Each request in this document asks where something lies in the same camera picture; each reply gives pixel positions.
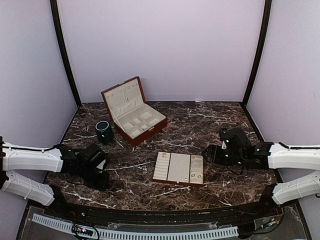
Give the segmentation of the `red jewelry tray insert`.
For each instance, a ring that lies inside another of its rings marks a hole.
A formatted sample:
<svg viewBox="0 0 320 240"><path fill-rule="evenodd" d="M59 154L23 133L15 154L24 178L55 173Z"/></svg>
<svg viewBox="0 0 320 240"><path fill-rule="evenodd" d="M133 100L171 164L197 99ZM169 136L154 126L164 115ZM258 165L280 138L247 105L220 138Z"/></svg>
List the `red jewelry tray insert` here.
<svg viewBox="0 0 320 240"><path fill-rule="evenodd" d="M190 178L193 173L202 174L202 179ZM182 178L188 178L188 181L183 181ZM204 159L201 155L159 151L152 181L172 185L203 186Z"/></svg>

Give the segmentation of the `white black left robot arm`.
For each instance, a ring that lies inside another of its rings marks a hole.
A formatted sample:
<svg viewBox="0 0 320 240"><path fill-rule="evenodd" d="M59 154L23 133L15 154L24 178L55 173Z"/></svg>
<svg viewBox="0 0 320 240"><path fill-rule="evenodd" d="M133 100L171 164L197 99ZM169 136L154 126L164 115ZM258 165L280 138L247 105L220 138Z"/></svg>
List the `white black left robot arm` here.
<svg viewBox="0 0 320 240"><path fill-rule="evenodd" d="M105 171L110 159L97 144L87 148L71 148L57 144L50 148L18 146L0 143L0 189L33 200L51 210L60 218L67 218L70 206L58 186L36 182L19 174L18 170L49 171L78 176L84 185L105 191L110 174Z"/></svg>

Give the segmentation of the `red jewelry box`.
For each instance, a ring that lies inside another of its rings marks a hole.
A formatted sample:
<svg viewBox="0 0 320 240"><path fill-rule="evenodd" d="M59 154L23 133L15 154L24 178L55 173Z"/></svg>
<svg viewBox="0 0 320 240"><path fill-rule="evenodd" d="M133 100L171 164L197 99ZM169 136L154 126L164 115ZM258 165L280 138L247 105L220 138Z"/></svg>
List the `red jewelry box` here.
<svg viewBox="0 0 320 240"><path fill-rule="evenodd" d="M101 95L115 129L133 147L167 126L167 117L147 104L139 76L110 87Z"/></svg>

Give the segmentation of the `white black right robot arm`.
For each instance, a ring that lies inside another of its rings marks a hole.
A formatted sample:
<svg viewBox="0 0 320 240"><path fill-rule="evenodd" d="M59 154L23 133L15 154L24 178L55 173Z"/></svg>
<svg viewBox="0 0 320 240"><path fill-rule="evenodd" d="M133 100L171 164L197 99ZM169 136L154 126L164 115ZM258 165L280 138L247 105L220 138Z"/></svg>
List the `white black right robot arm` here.
<svg viewBox="0 0 320 240"><path fill-rule="evenodd" d="M320 147L319 145L285 145L261 141L252 145L240 127L219 130L221 146L210 144L202 152L210 163L247 170L307 169L313 172L295 180L268 185L255 213L266 217L276 205L307 197L320 195Z"/></svg>

